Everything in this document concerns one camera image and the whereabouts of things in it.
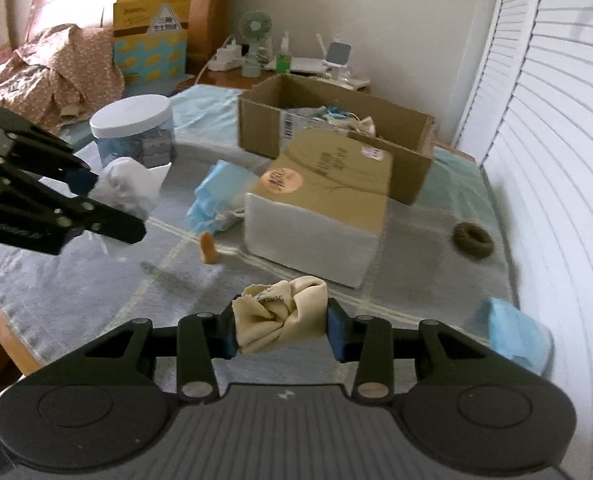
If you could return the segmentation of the yellow blue snack bag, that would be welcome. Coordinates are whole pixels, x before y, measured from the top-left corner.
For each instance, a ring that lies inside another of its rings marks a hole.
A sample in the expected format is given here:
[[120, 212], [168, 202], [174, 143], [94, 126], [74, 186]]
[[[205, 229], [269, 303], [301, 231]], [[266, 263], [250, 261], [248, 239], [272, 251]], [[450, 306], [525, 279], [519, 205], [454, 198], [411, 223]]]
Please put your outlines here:
[[126, 86], [180, 78], [191, 0], [116, 0], [113, 58]]

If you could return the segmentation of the white power strip charger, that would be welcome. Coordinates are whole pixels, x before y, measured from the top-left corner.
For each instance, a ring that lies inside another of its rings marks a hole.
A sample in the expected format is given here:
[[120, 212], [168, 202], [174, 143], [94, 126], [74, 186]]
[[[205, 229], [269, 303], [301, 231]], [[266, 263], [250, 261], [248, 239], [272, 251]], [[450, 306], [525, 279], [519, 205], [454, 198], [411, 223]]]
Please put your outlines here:
[[228, 38], [223, 47], [220, 47], [210, 62], [208, 69], [211, 72], [229, 72], [242, 66], [242, 46], [234, 39]]

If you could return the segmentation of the pink floral garment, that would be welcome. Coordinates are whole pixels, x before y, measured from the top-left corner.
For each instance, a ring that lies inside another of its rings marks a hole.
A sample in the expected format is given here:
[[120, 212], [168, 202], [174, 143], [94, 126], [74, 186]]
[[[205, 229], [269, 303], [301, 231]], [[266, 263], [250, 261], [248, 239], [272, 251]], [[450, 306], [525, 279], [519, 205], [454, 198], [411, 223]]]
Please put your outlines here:
[[121, 99], [124, 89], [104, 28], [50, 27], [0, 65], [0, 107], [55, 136]]

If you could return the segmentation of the beige knotted cloth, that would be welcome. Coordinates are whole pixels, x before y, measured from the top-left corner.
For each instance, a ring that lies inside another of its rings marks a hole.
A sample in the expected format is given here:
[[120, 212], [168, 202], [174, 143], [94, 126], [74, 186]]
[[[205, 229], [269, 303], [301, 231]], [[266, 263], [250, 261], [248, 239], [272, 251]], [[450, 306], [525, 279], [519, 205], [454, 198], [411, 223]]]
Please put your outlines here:
[[240, 352], [258, 353], [325, 336], [328, 299], [328, 284], [311, 275], [246, 287], [231, 304]]

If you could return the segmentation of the white sock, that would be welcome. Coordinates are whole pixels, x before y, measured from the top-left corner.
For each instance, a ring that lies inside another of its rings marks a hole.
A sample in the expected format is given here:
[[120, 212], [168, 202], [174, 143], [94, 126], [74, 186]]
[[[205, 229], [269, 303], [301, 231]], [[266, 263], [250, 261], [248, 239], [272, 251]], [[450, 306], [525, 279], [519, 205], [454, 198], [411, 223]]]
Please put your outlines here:
[[115, 159], [100, 172], [88, 197], [146, 221], [158, 206], [160, 191], [170, 168], [170, 162], [146, 168], [129, 157]]

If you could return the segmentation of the green small bottle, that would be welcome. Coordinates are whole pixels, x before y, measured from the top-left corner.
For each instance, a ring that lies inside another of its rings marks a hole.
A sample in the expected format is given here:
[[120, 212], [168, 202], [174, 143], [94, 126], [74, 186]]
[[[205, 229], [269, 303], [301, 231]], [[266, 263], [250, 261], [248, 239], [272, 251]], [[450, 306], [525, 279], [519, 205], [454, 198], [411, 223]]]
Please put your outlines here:
[[285, 32], [281, 38], [280, 50], [276, 57], [276, 74], [283, 75], [290, 73], [291, 65], [290, 35], [289, 32]]

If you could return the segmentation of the brown hair scrunchie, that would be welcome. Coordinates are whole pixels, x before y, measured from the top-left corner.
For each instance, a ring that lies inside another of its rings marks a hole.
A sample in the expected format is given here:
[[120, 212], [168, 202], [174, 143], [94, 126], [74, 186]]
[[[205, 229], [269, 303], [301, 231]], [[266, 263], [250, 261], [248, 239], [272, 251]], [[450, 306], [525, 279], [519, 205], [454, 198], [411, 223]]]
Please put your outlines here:
[[461, 222], [453, 228], [453, 244], [464, 255], [475, 259], [488, 258], [495, 249], [491, 236], [475, 223]]

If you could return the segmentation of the white louvered door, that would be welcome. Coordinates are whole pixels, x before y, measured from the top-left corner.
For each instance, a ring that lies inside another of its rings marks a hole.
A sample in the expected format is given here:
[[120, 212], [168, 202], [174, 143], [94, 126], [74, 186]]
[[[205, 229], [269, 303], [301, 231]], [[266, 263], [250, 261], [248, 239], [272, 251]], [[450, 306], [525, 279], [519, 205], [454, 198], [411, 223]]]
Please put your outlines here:
[[495, 194], [517, 305], [551, 331], [551, 379], [593, 479], [593, 0], [496, 0], [457, 130]]

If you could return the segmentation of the open cardboard box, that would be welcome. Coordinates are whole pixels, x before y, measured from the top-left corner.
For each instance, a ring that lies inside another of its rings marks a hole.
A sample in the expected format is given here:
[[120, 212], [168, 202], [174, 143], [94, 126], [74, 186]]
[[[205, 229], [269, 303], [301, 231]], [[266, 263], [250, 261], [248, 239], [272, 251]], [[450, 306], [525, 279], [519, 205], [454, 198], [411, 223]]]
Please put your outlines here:
[[415, 203], [433, 160], [434, 118], [316, 78], [279, 75], [239, 96], [240, 148], [276, 158], [302, 130], [324, 128], [394, 158], [389, 197]]

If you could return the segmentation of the blue jar white lid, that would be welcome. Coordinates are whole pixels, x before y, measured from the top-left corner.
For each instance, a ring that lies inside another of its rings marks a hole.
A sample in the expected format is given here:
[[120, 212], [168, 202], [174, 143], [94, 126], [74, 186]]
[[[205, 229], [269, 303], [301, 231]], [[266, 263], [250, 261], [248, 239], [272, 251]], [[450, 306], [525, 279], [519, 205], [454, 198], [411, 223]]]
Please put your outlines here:
[[176, 156], [172, 102], [160, 94], [129, 96], [89, 119], [101, 164], [128, 157], [146, 168], [170, 164]]

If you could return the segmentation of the white router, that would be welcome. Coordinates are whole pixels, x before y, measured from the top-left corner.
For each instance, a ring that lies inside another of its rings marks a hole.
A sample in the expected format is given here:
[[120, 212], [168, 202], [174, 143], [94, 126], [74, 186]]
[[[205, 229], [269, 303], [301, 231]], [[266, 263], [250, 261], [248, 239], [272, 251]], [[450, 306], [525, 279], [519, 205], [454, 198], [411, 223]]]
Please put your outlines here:
[[[325, 44], [325, 41], [323, 41], [320, 34], [317, 34], [317, 40], [319, 42], [319, 47], [321, 47], [321, 58], [298, 58], [297, 56], [292, 55], [292, 65], [289, 74], [313, 77], [318, 80], [322, 80], [323, 82], [336, 84], [339, 87], [355, 91], [369, 92], [371, 90], [371, 81], [369, 79], [357, 78], [351, 73], [349, 61], [347, 69], [342, 73], [341, 76], [339, 76], [339, 79], [332, 79], [329, 75], [327, 75], [325, 73], [325, 62], [323, 62], [323, 59], [327, 54], [328, 47], [330, 46], [331, 42], [330, 44]], [[274, 72], [276, 74], [277, 55], [265, 66], [264, 70], [268, 70], [269, 72]]]

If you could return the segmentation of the blue face mask pile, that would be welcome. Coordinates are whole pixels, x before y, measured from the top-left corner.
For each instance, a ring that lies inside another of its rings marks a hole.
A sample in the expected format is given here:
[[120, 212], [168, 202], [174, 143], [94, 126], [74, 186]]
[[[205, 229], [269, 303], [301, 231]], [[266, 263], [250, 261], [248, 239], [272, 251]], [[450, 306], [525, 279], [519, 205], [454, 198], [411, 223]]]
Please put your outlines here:
[[254, 172], [219, 159], [194, 190], [194, 202], [186, 215], [189, 231], [215, 234], [242, 220], [246, 194], [257, 180]]

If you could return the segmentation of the orange finger cot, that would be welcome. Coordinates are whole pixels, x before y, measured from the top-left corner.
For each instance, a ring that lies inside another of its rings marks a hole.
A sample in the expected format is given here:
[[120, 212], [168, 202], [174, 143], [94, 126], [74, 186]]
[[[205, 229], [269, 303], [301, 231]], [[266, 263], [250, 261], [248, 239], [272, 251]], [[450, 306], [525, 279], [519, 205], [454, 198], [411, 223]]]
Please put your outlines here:
[[201, 260], [205, 264], [214, 264], [219, 260], [214, 235], [210, 232], [203, 232], [199, 237]]

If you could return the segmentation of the brown tissue pack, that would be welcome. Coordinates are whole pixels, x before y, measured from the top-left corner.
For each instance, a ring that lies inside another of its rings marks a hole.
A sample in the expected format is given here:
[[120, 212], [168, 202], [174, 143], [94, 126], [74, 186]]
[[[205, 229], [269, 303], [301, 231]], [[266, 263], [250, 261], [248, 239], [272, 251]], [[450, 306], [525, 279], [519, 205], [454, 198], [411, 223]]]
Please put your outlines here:
[[392, 167], [382, 148], [331, 130], [296, 133], [246, 194], [246, 249], [360, 287], [380, 245]]

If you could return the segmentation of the green desk fan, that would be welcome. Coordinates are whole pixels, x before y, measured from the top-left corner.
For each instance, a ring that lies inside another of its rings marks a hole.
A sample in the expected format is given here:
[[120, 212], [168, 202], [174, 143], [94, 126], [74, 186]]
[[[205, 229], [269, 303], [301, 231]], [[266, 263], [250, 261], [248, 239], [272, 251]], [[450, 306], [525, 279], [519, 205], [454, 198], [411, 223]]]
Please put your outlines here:
[[239, 22], [239, 32], [249, 47], [243, 56], [242, 76], [256, 78], [272, 60], [272, 18], [261, 11], [246, 13]]

